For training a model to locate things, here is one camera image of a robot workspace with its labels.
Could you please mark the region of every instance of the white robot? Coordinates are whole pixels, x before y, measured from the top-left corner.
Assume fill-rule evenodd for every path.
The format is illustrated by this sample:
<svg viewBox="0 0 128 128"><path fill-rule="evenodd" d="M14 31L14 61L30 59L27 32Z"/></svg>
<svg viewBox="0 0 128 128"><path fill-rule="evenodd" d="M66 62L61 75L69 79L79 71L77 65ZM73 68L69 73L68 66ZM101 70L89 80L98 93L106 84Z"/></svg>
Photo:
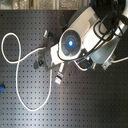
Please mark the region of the white robot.
<svg viewBox="0 0 128 128"><path fill-rule="evenodd" d="M107 29L103 22L111 16L112 26ZM70 19L68 28L61 35L59 43L50 49L52 65L60 64L55 82L57 84L61 83L65 67L72 61L82 71L86 71L90 67L94 69L96 64L101 64L103 69L106 70L114 62L114 51L120 37L127 29L127 17L127 0L123 14L118 10L118 1L114 0L112 11L103 20L97 17L91 7L78 10ZM80 63L84 61L86 63L90 62L91 66L83 69Z"/></svg>

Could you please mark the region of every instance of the black pegboard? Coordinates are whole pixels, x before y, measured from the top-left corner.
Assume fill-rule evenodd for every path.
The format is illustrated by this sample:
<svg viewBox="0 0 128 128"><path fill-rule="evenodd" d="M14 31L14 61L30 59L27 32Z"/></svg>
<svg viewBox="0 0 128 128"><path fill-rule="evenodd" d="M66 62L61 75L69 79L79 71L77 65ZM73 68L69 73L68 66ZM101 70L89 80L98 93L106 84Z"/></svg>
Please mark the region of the black pegboard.
<svg viewBox="0 0 128 128"><path fill-rule="evenodd" d="M58 17L62 13L69 20L74 11L0 11L0 40L8 32L16 33L23 57L51 43L43 38L45 29L61 35ZM117 59L128 56L127 33L115 52ZM14 37L7 38L4 49L9 59L17 59L18 45ZM128 61L113 64L106 71L97 65L95 71L87 72L71 63L60 86L54 83L58 68L54 69L50 99L44 108L32 113L24 109L16 95L16 65L8 64L1 53L0 58L0 83L6 86L0 93L0 128L128 127ZM33 69L36 59L33 54L21 62L18 78L20 95L33 108L44 102L49 88L49 72L44 68Z"/></svg>

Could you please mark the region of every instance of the white casing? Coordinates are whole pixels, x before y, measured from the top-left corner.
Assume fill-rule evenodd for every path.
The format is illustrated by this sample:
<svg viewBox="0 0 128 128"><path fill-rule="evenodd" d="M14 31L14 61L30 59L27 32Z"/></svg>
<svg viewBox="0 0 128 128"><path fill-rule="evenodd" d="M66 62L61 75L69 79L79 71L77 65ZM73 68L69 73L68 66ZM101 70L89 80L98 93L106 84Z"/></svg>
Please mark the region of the white casing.
<svg viewBox="0 0 128 128"><path fill-rule="evenodd" d="M85 35L88 33L88 31L90 30L90 28L92 27L92 25L98 20L98 18L95 15L95 12L93 11L93 9L91 7L88 7L72 24L71 26L62 34L60 41L59 41L59 57L62 60L73 60L79 57L80 53L81 53L81 49L85 48L87 46L88 47L93 47L94 43L90 43L89 46L88 45L84 45L85 42ZM78 35L80 36L81 39L81 48L79 50L79 52L74 55L74 56L66 56L62 49L61 49L61 41L63 38L63 35L70 30L74 30L78 33Z"/></svg>

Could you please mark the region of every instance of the white cable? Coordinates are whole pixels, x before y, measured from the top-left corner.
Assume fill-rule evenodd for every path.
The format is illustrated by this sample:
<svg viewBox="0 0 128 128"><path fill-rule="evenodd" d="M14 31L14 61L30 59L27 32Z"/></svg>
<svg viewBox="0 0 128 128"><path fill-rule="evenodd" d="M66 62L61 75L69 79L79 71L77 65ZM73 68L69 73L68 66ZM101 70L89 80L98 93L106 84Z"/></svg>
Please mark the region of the white cable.
<svg viewBox="0 0 128 128"><path fill-rule="evenodd" d="M5 54L4 54L4 50L3 50L4 40L5 40L5 38L6 38L7 36L10 36L10 35L15 36L16 39L17 39L17 41L18 41L18 45L19 45L19 57L18 57L18 61L9 61L9 60L6 58ZM50 86L49 86L48 96L47 96L45 102L44 102L40 107L38 107L38 108L36 108L36 109L31 109L31 108L28 108L28 107L25 105L25 103L23 102L23 100L21 99L21 97L20 97L20 95L19 95L19 90L18 90L18 70L19 70L19 64L20 64L21 61L23 61L24 59L26 59L29 55L33 54L34 52L36 52L36 51L38 51L38 50L42 50L42 49L44 49L44 48L45 48L45 47L43 47L43 48L37 48L36 50L34 50L34 51L30 52L29 54L27 54L24 58L20 59L20 58L21 58L21 44L20 44L20 40L19 40L19 38L18 38L18 36L17 36L16 34L14 34L14 33L7 33L7 34L3 37L2 43L1 43L1 51L2 51L2 54L3 54L3 57L5 58L5 60L6 60L8 63L10 63L10 64L17 64L17 67L16 67L16 92L17 92L17 96L18 96L20 102L22 103L22 105L23 105L28 111L31 111L31 112L35 112L35 111L41 109L41 108L47 103L47 101L48 101L48 99L49 99L49 97L50 97L50 93L51 93L52 70L50 70Z"/></svg>
<svg viewBox="0 0 128 128"><path fill-rule="evenodd" d="M125 60L128 60L128 57L125 57L125 58L120 59L120 60L111 61L111 62L112 63L119 63L119 62L122 62L122 61L125 61Z"/></svg>
<svg viewBox="0 0 128 128"><path fill-rule="evenodd" d="M74 61L74 63L76 64L76 66L77 66L81 71L87 71L87 70L88 70L87 68L85 68L85 69L81 68L81 67L78 65L78 63L77 63L76 61Z"/></svg>

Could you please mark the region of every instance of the blue light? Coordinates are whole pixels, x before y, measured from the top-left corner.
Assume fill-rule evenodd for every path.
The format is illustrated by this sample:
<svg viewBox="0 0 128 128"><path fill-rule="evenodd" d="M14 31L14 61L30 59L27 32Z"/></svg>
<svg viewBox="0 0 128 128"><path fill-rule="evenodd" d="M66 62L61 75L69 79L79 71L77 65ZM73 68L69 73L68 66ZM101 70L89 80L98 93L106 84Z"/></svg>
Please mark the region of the blue light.
<svg viewBox="0 0 128 128"><path fill-rule="evenodd" d="M73 46L73 41L69 41L68 45L69 45L69 47L72 47Z"/></svg>

